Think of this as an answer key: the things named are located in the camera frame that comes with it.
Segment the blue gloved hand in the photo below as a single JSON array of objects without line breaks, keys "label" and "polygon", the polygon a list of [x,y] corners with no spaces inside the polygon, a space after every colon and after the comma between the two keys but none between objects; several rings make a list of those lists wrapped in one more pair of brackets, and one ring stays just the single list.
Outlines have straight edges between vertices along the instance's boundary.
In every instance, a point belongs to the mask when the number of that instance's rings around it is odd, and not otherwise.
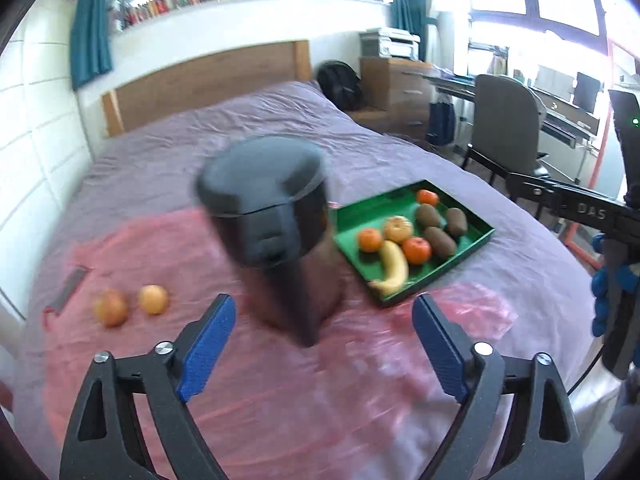
[{"label": "blue gloved hand", "polygon": [[[632,248],[630,259],[616,272],[617,284],[624,292],[635,292],[639,288],[639,249]],[[593,275],[591,291],[594,302],[594,319],[591,324],[593,336],[601,337],[605,334],[606,323],[610,315],[610,300],[608,299],[608,267],[602,268]]]}]

